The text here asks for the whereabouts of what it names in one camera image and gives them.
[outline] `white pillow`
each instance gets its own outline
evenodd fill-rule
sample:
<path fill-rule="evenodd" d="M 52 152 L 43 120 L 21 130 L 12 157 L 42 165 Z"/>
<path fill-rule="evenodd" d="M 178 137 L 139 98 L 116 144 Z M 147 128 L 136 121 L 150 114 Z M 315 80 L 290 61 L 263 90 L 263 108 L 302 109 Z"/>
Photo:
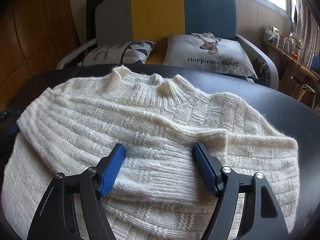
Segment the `white pillow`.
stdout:
<path fill-rule="evenodd" d="M 119 45 L 103 45 L 90 51 L 78 66 L 97 64 L 144 64 L 156 43 L 152 41 L 128 41 Z"/>
<path fill-rule="evenodd" d="M 257 79 L 246 52 L 237 41 L 215 38 L 211 33 L 171 35 L 167 39 L 163 65 Z"/>

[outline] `gray armrest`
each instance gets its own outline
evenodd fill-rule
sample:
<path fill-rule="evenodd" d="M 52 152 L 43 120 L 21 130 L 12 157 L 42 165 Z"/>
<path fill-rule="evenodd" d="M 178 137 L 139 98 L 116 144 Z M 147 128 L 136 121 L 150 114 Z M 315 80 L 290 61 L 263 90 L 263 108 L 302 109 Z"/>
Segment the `gray armrest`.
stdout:
<path fill-rule="evenodd" d="M 278 89 L 279 77 L 278 71 L 275 64 L 272 60 L 264 54 L 260 49 L 254 46 L 250 41 L 242 37 L 241 35 L 237 34 L 236 40 L 242 45 L 243 48 L 250 51 L 256 59 L 262 64 L 262 67 L 266 73 L 266 87 L 270 87 L 274 90 Z"/>
<path fill-rule="evenodd" d="M 69 63 L 71 60 L 76 58 L 76 56 L 78 56 L 85 49 L 91 47 L 92 45 L 94 45 L 96 43 L 97 43 L 97 40 L 96 39 L 92 39 L 91 41 L 88 41 L 87 43 L 83 44 L 79 48 L 75 49 L 73 52 L 71 52 L 68 55 L 66 55 L 62 60 L 60 60 L 60 62 L 58 63 L 58 65 L 56 67 L 56 70 L 57 69 L 63 69 L 65 64 Z"/>

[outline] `curtain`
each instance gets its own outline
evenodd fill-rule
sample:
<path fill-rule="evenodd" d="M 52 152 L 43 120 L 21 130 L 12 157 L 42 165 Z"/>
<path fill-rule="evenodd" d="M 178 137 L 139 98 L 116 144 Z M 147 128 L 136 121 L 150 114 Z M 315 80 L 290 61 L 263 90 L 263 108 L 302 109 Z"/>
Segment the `curtain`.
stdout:
<path fill-rule="evenodd" d="M 309 70 L 313 52 L 318 39 L 318 24 L 303 0 L 297 0 L 297 30 L 296 34 L 303 39 L 303 48 L 299 61 Z"/>

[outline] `geometric pattern pillow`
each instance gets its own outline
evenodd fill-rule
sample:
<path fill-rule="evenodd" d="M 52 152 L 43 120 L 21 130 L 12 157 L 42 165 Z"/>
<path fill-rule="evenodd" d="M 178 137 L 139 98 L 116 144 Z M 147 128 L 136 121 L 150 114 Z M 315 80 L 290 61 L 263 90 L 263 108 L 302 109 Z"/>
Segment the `geometric pattern pillow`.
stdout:
<path fill-rule="evenodd" d="M 152 41 L 128 41 L 113 46 L 102 45 L 90 51 L 78 66 L 98 64 L 144 64 L 156 43 Z"/>

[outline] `knit sweater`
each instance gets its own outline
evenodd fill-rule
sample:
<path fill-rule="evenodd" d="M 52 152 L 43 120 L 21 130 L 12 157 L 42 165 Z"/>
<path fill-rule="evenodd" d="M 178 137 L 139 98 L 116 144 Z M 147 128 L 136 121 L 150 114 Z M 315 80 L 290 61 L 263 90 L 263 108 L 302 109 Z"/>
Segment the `knit sweater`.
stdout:
<path fill-rule="evenodd" d="M 95 166 L 116 143 L 125 146 L 126 158 L 102 204 L 118 240 L 201 238 L 216 199 L 194 163 L 197 142 L 238 173 L 264 173 L 292 230 L 299 197 L 297 142 L 236 95 L 208 95 L 179 75 L 164 79 L 121 66 L 105 77 L 47 88 L 18 126 L 1 204 L 22 239 L 53 175 Z M 243 199 L 240 194 L 229 239 L 237 234 Z M 75 202 L 81 235 L 88 239 Z"/>

